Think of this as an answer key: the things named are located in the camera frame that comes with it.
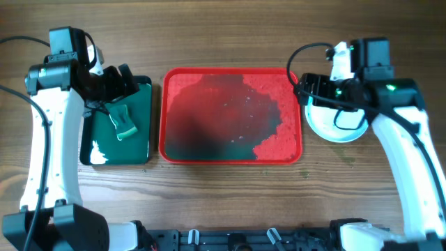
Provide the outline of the light blue plate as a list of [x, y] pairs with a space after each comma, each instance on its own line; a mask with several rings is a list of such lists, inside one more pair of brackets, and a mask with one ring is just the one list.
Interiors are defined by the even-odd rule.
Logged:
[[346, 112], [313, 105], [309, 98], [305, 118], [310, 128], [320, 137], [334, 143], [348, 143], [360, 138], [368, 129], [364, 111]]

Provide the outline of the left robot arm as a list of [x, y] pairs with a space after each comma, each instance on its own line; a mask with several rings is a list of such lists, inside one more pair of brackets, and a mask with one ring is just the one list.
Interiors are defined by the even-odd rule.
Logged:
[[127, 65], [102, 68], [92, 37], [71, 26], [49, 32], [50, 54], [29, 68], [22, 99], [31, 106], [29, 175], [17, 213], [2, 232], [18, 250], [140, 250], [150, 238], [138, 221], [109, 223], [84, 207], [78, 134], [85, 112], [115, 113], [107, 103], [139, 85]]

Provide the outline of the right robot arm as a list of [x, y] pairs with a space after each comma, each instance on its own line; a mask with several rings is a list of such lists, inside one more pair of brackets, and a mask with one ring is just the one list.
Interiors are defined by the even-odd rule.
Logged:
[[328, 247], [444, 250], [445, 175], [416, 82], [395, 77], [386, 38], [325, 44], [325, 57], [332, 62], [331, 73], [289, 77], [293, 92], [312, 130], [325, 127], [324, 137], [338, 130], [342, 112], [350, 114], [346, 132], [359, 137], [364, 129], [373, 130], [390, 164], [404, 223], [398, 235], [359, 218], [333, 220]]

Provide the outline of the green sponge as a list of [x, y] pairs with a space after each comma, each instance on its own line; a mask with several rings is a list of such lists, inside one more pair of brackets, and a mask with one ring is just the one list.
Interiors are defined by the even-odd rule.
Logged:
[[134, 135], [138, 129], [132, 119], [127, 105], [117, 105], [109, 108], [109, 117], [113, 123], [119, 141]]

